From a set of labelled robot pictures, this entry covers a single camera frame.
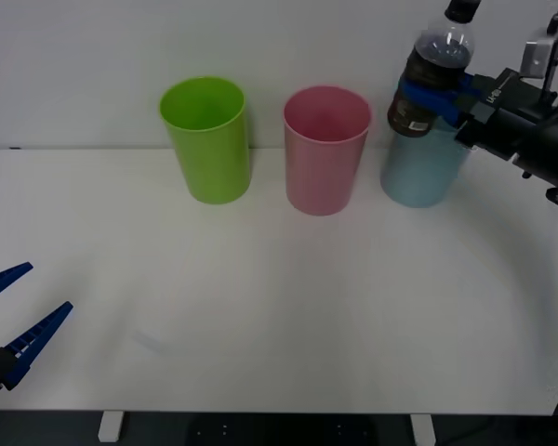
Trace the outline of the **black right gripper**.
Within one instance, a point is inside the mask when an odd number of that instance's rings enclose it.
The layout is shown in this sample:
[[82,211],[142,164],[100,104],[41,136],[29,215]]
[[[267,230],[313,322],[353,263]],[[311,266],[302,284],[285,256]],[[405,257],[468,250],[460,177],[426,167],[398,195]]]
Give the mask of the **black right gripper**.
[[437,89],[402,78],[396,92],[399,126],[431,126],[442,117],[460,126],[455,141],[479,146],[506,161],[515,154],[533,159],[558,155],[549,120],[558,94],[542,90],[506,69],[497,78],[464,73],[452,89]]

